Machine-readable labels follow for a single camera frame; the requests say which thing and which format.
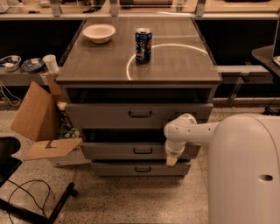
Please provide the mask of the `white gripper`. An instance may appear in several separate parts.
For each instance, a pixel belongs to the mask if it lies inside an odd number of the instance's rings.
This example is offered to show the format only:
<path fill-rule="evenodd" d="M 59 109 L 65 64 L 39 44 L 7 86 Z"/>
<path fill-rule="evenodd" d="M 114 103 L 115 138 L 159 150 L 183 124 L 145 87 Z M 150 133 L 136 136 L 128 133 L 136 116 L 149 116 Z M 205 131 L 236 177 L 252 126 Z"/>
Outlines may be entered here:
<path fill-rule="evenodd" d="M 168 155 L 166 158 L 166 165 L 173 167 L 177 163 L 178 158 L 183 154 L 185 147 L 185 143 L 177 143 L 171 140 L 166 140 L 164 145 L 165 152 Z"/>

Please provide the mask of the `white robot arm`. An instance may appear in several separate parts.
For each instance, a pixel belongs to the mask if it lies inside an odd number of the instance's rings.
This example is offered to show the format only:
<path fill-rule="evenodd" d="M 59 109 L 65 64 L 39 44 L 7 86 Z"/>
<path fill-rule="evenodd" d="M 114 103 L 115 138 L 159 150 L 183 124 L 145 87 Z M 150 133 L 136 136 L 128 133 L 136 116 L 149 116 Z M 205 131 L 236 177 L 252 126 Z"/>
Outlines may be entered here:
<path fill-rule="evenodd" d="M 217 122 L 198 124 L 191 114 L 183 114 L 164 126 L 166 164 L 174 166 L 187 144 L 209 144 Z"/>

